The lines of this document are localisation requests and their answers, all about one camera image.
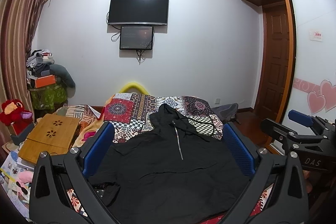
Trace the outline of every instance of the red stuffed animal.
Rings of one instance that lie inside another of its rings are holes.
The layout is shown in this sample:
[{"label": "red stuffed animal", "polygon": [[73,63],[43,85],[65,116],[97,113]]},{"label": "red stuffed animal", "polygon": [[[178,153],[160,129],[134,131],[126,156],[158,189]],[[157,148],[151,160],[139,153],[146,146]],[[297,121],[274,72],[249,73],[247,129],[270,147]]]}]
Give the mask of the red stuffed animal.
[{"label": "red stuffed animal", "polygon": [[0,121],[6,126],[13,125],[16,135],[19,135],[31,122],[33,114],[25,110],[20,100],[7,100],[2,105]]}]

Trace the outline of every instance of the blue gripper pad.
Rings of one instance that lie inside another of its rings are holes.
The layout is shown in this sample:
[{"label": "blue gripper pad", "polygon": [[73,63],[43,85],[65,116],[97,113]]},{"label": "blue gripper pad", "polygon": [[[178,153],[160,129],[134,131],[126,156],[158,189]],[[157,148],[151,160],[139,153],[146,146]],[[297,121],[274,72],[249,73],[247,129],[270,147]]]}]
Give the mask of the blue gripper pad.
[{"label": "blue gripper pad", "polygon": [[253,177],[255,174],[255,160],[229,123],[224,125],[222,140],[230,149],[241,172],[245,176]]},{"label": "blue gripper pad", "polygon": [[104,127],[103,132],[98,131],[96,133],[100,133],[100,135],[84,158],[83,175],[85,178],[89,178],[97,172],[101,161],[112,144],[115,133],[114,126],[110,122],[106,123],[108,124]]},{"label": "blue gripper pad", "polygon": [[297,122],[305,127],[313,126],[313,120],[311,116],[308,116],[296,110],[291,110],[290,112],[288,112],[288,118],[293,122]]}]

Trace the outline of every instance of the das logo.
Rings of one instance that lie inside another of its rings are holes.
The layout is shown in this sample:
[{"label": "das logo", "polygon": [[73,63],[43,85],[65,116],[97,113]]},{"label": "das logo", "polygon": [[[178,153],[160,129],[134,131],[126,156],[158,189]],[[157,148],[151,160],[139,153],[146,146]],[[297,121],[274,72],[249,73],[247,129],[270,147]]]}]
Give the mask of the das logo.
[{"label": "das logo", "polygon": [[305,160],[305,164],[308,164],[308,165],[313,165],[313,166],[319,166],[320,165],[320,160],[315,160],[315,159],[310,159],[310,158],[306,158]]}]

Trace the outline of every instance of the brown curtain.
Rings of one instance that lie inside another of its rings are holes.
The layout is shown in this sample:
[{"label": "brown curtain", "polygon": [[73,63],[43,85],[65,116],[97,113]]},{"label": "brown curtain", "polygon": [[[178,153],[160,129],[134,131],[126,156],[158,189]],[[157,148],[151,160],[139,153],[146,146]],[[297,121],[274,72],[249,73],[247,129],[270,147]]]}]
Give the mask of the brown curtain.
[{"label": "brown curtain", "polygon": [[[42,3],[43,0],[0,0],[0,104],[6,99],[19,99],[32,112],[26,85],[26,54],[31,48]],[[0,123],[0,146],[10,139],[11,130]]]}]

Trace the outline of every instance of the wooden door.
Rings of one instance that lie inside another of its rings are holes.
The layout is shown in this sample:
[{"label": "wooden door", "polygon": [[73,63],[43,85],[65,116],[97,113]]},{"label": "wooden door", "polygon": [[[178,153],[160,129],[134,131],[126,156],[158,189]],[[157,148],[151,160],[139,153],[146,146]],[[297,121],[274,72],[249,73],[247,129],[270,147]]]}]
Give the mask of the wooden door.
[{"label": "wooden door", "polygon": [[263,9],[264,56],[255,113],[275,120],[280,108],[288,69],[289,25],[286,5]]}]

